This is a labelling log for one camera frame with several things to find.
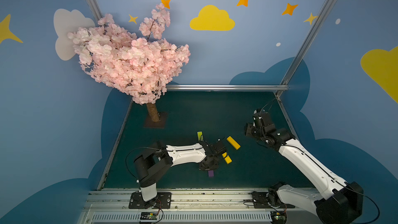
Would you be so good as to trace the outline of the lime green block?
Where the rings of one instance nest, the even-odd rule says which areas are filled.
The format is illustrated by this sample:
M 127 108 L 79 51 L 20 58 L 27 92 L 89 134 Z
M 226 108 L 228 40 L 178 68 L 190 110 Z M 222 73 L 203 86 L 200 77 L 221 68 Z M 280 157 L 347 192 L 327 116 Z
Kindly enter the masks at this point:
M 200 142 L 204 141 L 203 132 L 202 131 L 197 132 L 197 135 L 198 135 L 198 141 L 200 141 Z

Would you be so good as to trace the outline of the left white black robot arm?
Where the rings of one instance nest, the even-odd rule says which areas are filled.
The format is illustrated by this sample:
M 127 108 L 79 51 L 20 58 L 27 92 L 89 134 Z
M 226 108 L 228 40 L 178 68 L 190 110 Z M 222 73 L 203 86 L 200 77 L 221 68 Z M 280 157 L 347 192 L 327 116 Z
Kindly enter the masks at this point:
M 157 141 L 145 147 L 134 159 L 142 199 L 149 202 L 157 197 L 157 182 L 171 167 L 195 163 L 200 171 L 214 171 L 219 168 L 220 159 L 226 157 L 227 149 L 221 140 L 214 144 L 199 140 L 188 146 L 165 145 Z

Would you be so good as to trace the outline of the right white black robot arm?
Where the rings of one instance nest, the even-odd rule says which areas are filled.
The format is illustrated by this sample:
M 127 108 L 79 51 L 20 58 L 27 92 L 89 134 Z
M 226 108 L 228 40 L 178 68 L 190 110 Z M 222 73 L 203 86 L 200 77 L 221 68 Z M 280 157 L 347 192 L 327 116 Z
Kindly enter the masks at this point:
M 291 131 L 277 129 L 269 113 L 255 110 L 245 135 L 265 143 L 288 159 L 315 186 L 317 193 L 277 183 L 269 188 L 266 202 L 272 207 L 293 205 L 316 215 L 324 224 L 350 224 L 362 215 L 363 189 L 348 183 L 317 160 Z

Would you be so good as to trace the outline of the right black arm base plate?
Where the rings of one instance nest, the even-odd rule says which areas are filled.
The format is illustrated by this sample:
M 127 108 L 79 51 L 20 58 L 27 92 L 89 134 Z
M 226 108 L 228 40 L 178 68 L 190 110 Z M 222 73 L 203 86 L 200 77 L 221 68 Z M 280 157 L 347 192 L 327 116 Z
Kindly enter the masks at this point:
M 255 208 L 295 208 L 294 205 L 285 204 L 281 202 L 275 192 L 258 192 L 253 191 L 251 193 L 253 204 Z

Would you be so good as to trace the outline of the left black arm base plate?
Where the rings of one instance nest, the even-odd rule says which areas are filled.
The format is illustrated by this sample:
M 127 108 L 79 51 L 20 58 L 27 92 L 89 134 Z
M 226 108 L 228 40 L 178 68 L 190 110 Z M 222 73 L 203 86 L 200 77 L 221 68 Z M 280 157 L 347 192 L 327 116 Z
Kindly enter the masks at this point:
M 128 208 L 129 209 L 170 209 L 172 194 L 170 192 L 160 192 L 157 196 L 149 201 L 144 201 L 141 192 L 131 194 Z

